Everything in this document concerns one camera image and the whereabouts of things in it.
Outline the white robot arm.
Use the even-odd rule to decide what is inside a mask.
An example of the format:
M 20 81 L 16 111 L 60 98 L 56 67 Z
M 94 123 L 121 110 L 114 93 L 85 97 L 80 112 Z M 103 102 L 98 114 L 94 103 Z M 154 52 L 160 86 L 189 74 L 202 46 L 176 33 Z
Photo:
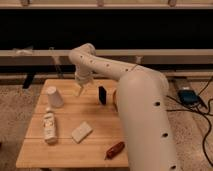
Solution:
M 130 171 L 181 171 L 164 98 L 164 74 L 137 64 L 98 57 L 84 44 L 69 52 L 75 80 L 83 86 L 102 74 L 117 82 L 116 103 Z

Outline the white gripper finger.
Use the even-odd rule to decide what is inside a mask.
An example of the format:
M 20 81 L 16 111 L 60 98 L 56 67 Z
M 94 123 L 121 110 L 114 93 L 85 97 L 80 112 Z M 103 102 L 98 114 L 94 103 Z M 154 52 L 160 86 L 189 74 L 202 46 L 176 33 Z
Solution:
M 84 85 L 80 85 L 80 89 L 78 91 L 78 96 L 80 96 L 82 94 L 83 90 L 84 90 Z

